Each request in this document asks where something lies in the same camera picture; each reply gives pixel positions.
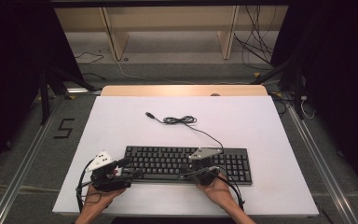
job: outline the black keyboard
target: black keyboard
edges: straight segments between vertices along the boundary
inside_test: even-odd
[[[128,146],[125,158],[131,162],[122,168],[122,174],[130,174],[142,169],[143,174],[134,179],[135,182],[148,183],[193,183],[180,180],[180,168],[190,164],[188,158],[197,147],[140,147]],[[251,185],[252,175],[246,148],[223,148],[221,154],[212,156],[214,165],[224,168],[237,185]]]

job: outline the white tabletop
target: white tabletop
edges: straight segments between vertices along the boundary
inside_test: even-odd
[[[203,133],[185,125],[160,124],[145,112],[160,120],[193,116],[197,118],[193,127],[224,147],[248,148],[254,184],[240,187],[248,215],[319,214],[269,96],[97,97],[53,212],[78,213],[78,179],[87,162],[102,150],[120,160],[126,146],[219,147]],[[195,186],[145,183],[133,183],[104,213],[116,217],[226,216]]]

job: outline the hand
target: hand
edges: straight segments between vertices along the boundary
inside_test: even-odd
[[[219,176],[227,180],[222,173],[220,173]],[[228,185],[218,178],[216,178],[212,184],[207,186],[198,184],[197,188],[202,190],[213,203],[216,203],[222,208],[225,205],[234,202],[231,192],[228,189]]]
[[[118,189],[110,192],[102,192],[98,191],[92,185],[89,185],[86,200],[80,216],[76,220],[76,224],[91,223],[107,206],[109,206],[113,199],[125,190],[126,189]]]

